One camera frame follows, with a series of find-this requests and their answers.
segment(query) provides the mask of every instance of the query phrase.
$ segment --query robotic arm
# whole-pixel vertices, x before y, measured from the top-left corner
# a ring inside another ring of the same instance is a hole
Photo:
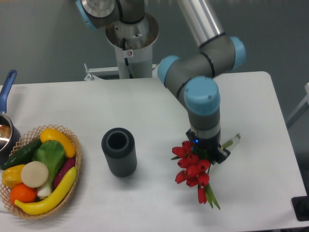
[[[230,152],[220,146],[220,93],[213,78],[241,65],[245,48],[238,38],[226,36],[209,0],[177,2],[199,53],[186,59],[166,57],[159,64],[158,76],[188,111],[188,139],[206,149],[212,163],[221,163]],[[152,76],[152,44],[158,25],[144,12],[143,0],[77,0],[77,6],[89,28],[106,26],[121,79]]]
[[[199,53],[184,60],[177,56],[165,58],[158,76],[188,111],[188,139],[206,149],[213,163],[221,163],[230,152],[220,146],[220,93],[212,78],[241,65],[246,51],[238,38],[226,36],[208,0],[178,3]]]

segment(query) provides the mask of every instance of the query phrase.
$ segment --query white sticker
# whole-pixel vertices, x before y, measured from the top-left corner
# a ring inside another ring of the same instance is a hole
[[[124,51],[124,58],[133,57],[133,50],[126,50]]]

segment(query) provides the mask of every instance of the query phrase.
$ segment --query rubber cylinder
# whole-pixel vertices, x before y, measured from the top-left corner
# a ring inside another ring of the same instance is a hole
[[[102,139],[102,150],[110,171],[117,177],[131,175],[137,166],[133,135],[124,128],[109,130]]]

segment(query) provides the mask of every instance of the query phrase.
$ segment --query tulip bouquet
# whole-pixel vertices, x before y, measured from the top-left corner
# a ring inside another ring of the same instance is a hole
[[[240,135],[237,134],[232,139],[222,145],[223,148],[234,147],[240,140]],[[182,146],[177,146],[172,149],[172,153],[176,156],[172,160],[179,160],[178,166],[183,168],[175,178],[177,184],[186,181],[189,187],[197,186],[197,197],[200,204],[207,201],[213,208],[215,204],[218,209],[220,206],[216,197],[213,194],[209,184],[209,171],[211,167],[210,155],[204,149],[199,149],[194,143],[184,141]]]

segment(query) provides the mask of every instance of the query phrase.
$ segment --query wicker basket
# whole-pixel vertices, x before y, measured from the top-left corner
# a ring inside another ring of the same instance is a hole
[[[75,164],[75,166],[76,166],[76,169],[77,169],[77,176],[76,176],[76,179],[74,181],[72,188],[70,189],[70,191],[68,192],[66,197],[62,200],[62,202],[58,206],[56,206],[56,208],[52,209],[51,211],[49,211],[47,213],[44,213],[44,214],[41,214],[41,215],[35,215],[35,216],[26,214],[20,208],[14,207],[9,200],[10,199],[10,192],[11,192],[10,188],[7,187],[7,186],[4,186],[1,183],[1,185],[0,185],[0,187],[1,187],[0,196],[2,198],[2,201],[5,204],[4,207],[7,208],[8,211],[10,213],[12,213],[14,216],[18,216],[18,217],[23,218],[23,219],[34,220],[34,219],[41,219],[41,218],[47,217],[49,215],[52,215],[53,213],[57,212],[60,208],[62,208],[66,204],[66,202],[68,201],[68,199],[70,198],[70,196],[72,195],[73,191],[76,188],[76,183],[77,183],[77,179],[78,179],[80,167],[81,167],[81,162],[82,162],[81,145],[80,145],[79,140],[77,139],[76,135],[74,135],[74,133],[72,131],[70,131],[69,129],[67,129],[63,126],[49,125],[49,126],[42,126],[42,127],[35,128],[33,131],[28,131],[27,134],[24,134],[24,137],[19,139],[19,142],[16,143],[16,146],[13,148],[10,155],[12,155],[14,152],[16,152],[18,149],[20,149],[24,145],[28,144],[29,142],[31,142],[32,140],[39,138],[40,133],[46,128],[54,128],[54,129],[61,131],[73,142],[75,149],[76,149],[76,164]]]

